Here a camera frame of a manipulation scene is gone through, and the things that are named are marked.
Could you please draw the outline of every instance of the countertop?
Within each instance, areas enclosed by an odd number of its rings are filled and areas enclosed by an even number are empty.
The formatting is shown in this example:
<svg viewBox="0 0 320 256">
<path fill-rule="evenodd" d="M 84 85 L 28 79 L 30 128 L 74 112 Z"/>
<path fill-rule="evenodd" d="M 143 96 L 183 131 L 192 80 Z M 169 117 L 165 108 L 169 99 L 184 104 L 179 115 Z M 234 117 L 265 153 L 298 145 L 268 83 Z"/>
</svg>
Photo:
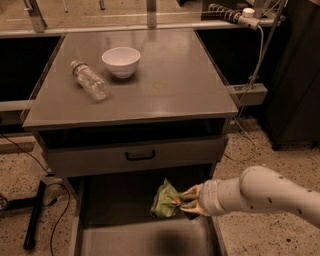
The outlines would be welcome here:
<svg viewBox="0 0 320 256">
<path fill-rule="evenodd" d="M 135 74 L 117 79 L 101 56 L 120 46 L 140 51 Z M 83 60 L 111 85 L 92 101 L 71 72 Z M 235 116 L 237 108 L 193 29 L 67 34 L 31 106 L 24 128 L 52 129 Z"/>
</svg>

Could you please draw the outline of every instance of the green cloth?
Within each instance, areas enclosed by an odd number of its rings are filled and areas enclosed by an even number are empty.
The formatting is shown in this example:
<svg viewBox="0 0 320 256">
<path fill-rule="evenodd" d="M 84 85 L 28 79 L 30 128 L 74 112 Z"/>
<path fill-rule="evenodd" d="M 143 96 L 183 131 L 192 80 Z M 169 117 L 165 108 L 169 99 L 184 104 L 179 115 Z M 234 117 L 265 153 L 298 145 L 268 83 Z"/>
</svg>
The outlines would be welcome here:
<svg viewBox="0 0 320 256">
<path fill-rule="evenodd" d="M 151 215 L 157 218 L 173 217 L 180 212 L 179 206 L 179 193 L 170 182 L 165 179 L 153 199 Z"/>
</svg>

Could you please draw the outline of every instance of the power cord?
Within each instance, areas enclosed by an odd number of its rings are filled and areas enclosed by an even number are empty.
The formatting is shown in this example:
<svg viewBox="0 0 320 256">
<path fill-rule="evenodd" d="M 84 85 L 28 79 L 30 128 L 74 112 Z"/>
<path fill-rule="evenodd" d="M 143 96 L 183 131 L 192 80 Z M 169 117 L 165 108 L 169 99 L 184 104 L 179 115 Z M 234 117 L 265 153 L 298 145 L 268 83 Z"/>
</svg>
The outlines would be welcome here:
<svg viewBox="0 0 320 256">
<path fill-rule="evenodd" d="M 263 60 L 264 55 L 265 55 L 265 53 L 266 53 L 266 51 L 267 51 L 267 49 L 268 49 L 268 46 L 269 46 L 270 41 L 271 41 L 271 39 L 272 39 L 273 33 L 274 33 L 276 27 L 278 26 L 278 22 L 279 22 L 279 20 L 280 20 L 281 13 L 282 13 L 283 9 L 285 8 L 286 3 L 287 3 L 286 0 L 281 0 L 281 1 L 278 1 L 278 2 L 277 2 L 277 4 L 279 4 L 279 8 L 278 8 L 277 14 L 276 14 L 276 16 L 275 16 L 275 18 L 274 18 L 274 21 L 273 21 L 271 30 L 270 30 L 269 35 L 268 35 L 268 38 L 267 38 L 266 42 L 264 43 L 262 52 L 261 52 L 261 50 L 260 50 L 259 61 L 258 61 L 257 66 L 256 66 L 256 68 L 255 68 L 255 74 L 254 74 L 254 75 L 257 74 L 257 72 L 258 72 L 258 70 L 259 70 L 259 68 L 260 68 L 260 65 L 261 65 L 261 63 L 262 63 L 262 60 Z M 263 35 L 263 30 L 262 30 L 262 28 L 261 28 L 261 27 L 258 27 L 258 28 L 259 28 L 259 30 L 261 31 L 261 35 Z M 254 79 L 256 78 L 254 75 L 253 75 L 253 76 L 251 77 L 251 79 L 250 79 L 250 84 L 253 84 L 252 81 L 254 81 Z M 241 111 L 240 111 L 240 114 L 238 114 L 238 117 L 237 117 L 237 118 L 239 118 L 239 117 L 242 116 L 243 111 L 244 111 L 244 109 L 242 108 Z M 235 121 L 236 121 L 237 125 L 240 127 L 240 129 L 242 129 L 242 127 L 241 127 L 241 125 L 240 125 L 240 123 L 239 123 L 239 121 L 238 121 L 237 118 L 235 118 Z M 252 141 L 251 138 L 247 135 L 247 133 L 246 133 L 245 131 L 243 131 L 243 132 L 244 132 L 244 135 L 253 143 L 253 141 Z"/>
<path fill-rule="evenodd" d="M 243 99 L 248 94 L 249 90 L 253 87 L 253 84 L 254 84 L 254 82 L 255 82 L 255 80 L 257 78 L 257 75 L 258 75 L 258 72 L 259 72 L 259 68 L 260 68 L 260 65 L 261 65 L 262 59 L 263 59 L 264 32 L 263 32 L 263 29 L 262 29 L 261 26 L 258 26 L 258 29 L 260 30 L 260 34 L 261 34 L 259 58 L 258 58 L 258 62 L 257 62 L 256 67 L 255 67 L 255 70 L 253 72 L 253 75 L 251 77 L 249 77 L 249 82 L 247 83 L 246 90 L 244 91 L 244 93 L 242 94 L 241 98 L 239 99 L 240 106 L 242 105 Z M 241 107 L 238 116 L 241 117 L 244 114 L 244 111 L 245 111 L 245 107 Z"/>
<path fill-rule="evenodd" d="M 19 148 L 22 152 L 28 154 L 29 156 L 31 156 L 39 165 L 40 167 L 48 174 L 48 176 L 52 176 L 53 173 L 52 172 L 48 172 L 48 170 L 40 163 L 40 161 L 34 157 L 32 154 L 30 154 L 28 151 L 24 150 L 22 147 L 19 146 L 19 144 L 15 143 L 14 141 L 12 141 L 11 139 L 9 139 L 7 136 L 5 136 L 4 134 L 0 134 L 4 139 L 6 139 L 7 141 L 9 141 L 10 143 L 12 143 L 13 145 L 15 145 L 17 148 Z"/>
<path fill-rule="evenodd" d="M 241 126 L 241 124 L 240 124 L 240 122 L 238 121 L 238 119 L 237 119 L 237 118 L 234 118 L 234 121 L 235 121 L 235 123 L 237 124 L 237 126 L 240 128 L 240 130 L 241 130 L 241 132 L 242 132 L 242 134 L 243 134 L 243 137 L 246 138 L 246 139 L 248 139 L 248 140 L 252 143 L 252 145 L 253 145 L 253 153 L 252 153 L 250 156 L 248 156 L 247 158 L 244 158 L 244 159 L 236 159 L 236 158 L 234 158 L 234 157 L 231 157 L 231 156 L 230 156 L 229 154 L 227 154 L 227 153 L 224 153 L 224 155 L 225 155 L 227 158 L 229 158 L 230 160 L 232 160 L 232 161 L 237 161 L 237 162 L 249 161 L 249 160 L 251 160 L 252 158 L 254 158 L 254 157 L 256 156 L 256 154 L 257 154 L 257 146 L 256 146 L 256 144 L 254 143 L 254 141 L 250 138 L 250 136 L 248 135 L 248 132 L 246 132 L 246 131 L 243 129 L 243 127 Z"/>
<path fill-rule="evenodd" d="M 49 187 L 54 186 L 54 185 L 59 185 L 59 186 L 61 186 L 61 187 L 66 191 L 65 193 L 68 194 L 68 201 L 67 201 L 67 205 L 66 205 L 65 209 L 64 209 L 63 212 L 61 213 L 61 215 L 60 215 L 60 217 L 58 218 L 57 222 L 54 224 L 53 229 L 52 229 L 52 232 L 51 232 L 51 236 L 50 236 L 50 252 L 51 252 L 51 256 L 54 256 L 54 253 L 53 253 L 53 245 L 52 245 L 52 244 L 53 244 L 54 232 L 55 232 L 55 230 L 56 230 L 56 228 L 57 228 L 60 220 L 62 219 L 62 217 L 64 216 L 64 214 L 67 212 L 67 210 L 68 210 L 68 208 L 69 208 L 69 205 L 70 205 L 70 199 L 71 199 L 69 190 L 66 188 L 65 185 L 63 185 L 63 184 L 61 184 L 61 183 L 51 183 L 51 184 L 49 184 L 48 186 L 46 186 L 45 189 L 48 189 Z M 43 203 L 42 203 L 42 206 L 43 206 L 43 207 L 50 207 L 50 206 L 54 205 L 57 201 L 59 201 L 59 198 L 62 197 L 64 194 L 62 194 L 62 195 L 60 195 L 59 197 L 51 200 L 48 204 L 43 204 Z"/>
</svg>

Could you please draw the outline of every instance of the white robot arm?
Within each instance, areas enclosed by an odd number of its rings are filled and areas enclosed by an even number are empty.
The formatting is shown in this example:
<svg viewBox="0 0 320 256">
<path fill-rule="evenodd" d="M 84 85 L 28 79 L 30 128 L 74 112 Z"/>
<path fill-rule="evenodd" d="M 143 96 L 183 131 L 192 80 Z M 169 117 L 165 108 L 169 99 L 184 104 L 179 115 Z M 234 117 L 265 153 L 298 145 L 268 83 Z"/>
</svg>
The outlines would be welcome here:
<svg viewBox="0 0 320 256">
<path fill-rule="evenodd" d="M 185 212 L 218 216 L 233 211 L 293 213 L 320 228 L 320 193 L 298 186 L 262 166 L 249 167 L 240 177 L 208 180 L 182 193 Z"/>
</svg>

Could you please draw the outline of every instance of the speckled floor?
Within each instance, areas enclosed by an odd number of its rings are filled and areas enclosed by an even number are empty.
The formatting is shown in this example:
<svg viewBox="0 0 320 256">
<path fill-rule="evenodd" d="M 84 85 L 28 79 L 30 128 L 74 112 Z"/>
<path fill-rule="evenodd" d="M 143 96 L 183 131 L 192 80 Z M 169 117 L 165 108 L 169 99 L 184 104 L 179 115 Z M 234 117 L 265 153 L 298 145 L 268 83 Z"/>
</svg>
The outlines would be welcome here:
<svg viewBox="0 0 320 256">
<path fill-rule="evenodd" d="M 252 142 L 242 136 L 237 126 L 231 124 L 226 148 L 228 156 L 225 155 L 218 163 L 214 178 L 237 177 L 249 166 L 265 165 L 299 185 L 320 191 L 319 147 L 283 146 L 275 152 L 271 149 L 267 134 L 255 119 L 245 119 L 242 125 L 255 143 L 256 151 Z M 32 138 L 11 139 L 20 140 L 20 144 L 25 140 L 29 141 L 29 145 L 33 142 Z M 0 193 L 9 200 L 34 196 L 39 180 L 46 173 L 29 155 L 13 153 L 15 149 L 10 143 L 4 139 L 0 141 L 0 148 L 5 148 L 3 152 L 7 152 L 0 155 Z M 33 154 L 41 160 L 39 147 L 34 148 Z M 52 228 L 67 205 L 68 195 L 59 185 L 51 186 L 46 190 L 44 200 L 49 202 L 57 195 L 61 195 L 60 200 L 42 210 L 33 251 L 23 249 L 31 208 L 0 213 L 0 255 L 51 255 L 49 245 Z M 54 255 L 68 255 L 74 211 L 75 200 L 71 198 L 53 237 Z M 232 213 L 218 217 L 218 223 L 230 256 L 320 255 L 320 230 L 289 213 Z"/>
<path fill-rule="evenodd" d="M 141 25 L 147 23 L 146 1 L 106 0 L 105 10 L 100 9 L 99 0 L 38 1 L 48 28 L 91 27 L 106 25 Z M 32 29 L 23 1 L 0 1 L 0 30 Z M 176 0 L 157 1 L 157 22 L 199 22 L 202 11 L 201 0 L 186 1 L 180 7 Z"/>
</svg>

